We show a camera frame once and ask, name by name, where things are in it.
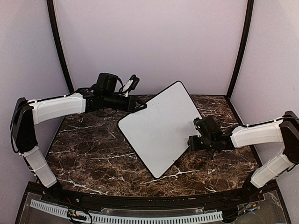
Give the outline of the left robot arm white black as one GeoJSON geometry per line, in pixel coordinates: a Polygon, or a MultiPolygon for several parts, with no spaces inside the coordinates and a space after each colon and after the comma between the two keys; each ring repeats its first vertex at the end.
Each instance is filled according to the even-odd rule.
{"type": "Polygon", "coordinates": [[[17,100],[11,120],[11,144],[15,153],[22,156],[41,184],[48,188],[47,195],[55,203],[63,203],[66,193],[58,186],[58,179],[39,149],[36,126],[52,119],[110,108],[135,113],[147,107],[137,96],[117,92],[96,93],[79,89],[72,94],[40,100],[17,100]]]}

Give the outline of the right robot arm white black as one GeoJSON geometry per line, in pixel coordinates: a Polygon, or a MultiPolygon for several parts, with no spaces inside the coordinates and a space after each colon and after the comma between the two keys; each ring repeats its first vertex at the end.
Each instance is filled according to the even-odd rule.
{"type": "Polygon", "coordinates": [[[197,135],[188,139],[188,146],[192,151],[220,152],[249,145],[283,143],[283,151],[255,170],[239,191],[238,198],[244,203],[256,196],[257,189],[299,163],[299,118],[292,111],[286,111],[283,116],[274,120],[234,126],[224,131],[211,116],[195,118],[193,123],[197,135]]]}

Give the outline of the white whiteboard with black frame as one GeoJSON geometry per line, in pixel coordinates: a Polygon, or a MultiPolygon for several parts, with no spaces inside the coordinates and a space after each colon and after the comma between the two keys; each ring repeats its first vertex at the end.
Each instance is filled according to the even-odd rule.
{"type": "Polygon", "coordinates": [[[188,148],[189,136],[196,135],[193,120],[200,118],[183,83],[176,81],[131,113],[118,127],[154,178],[160,178],[188,148]]]}

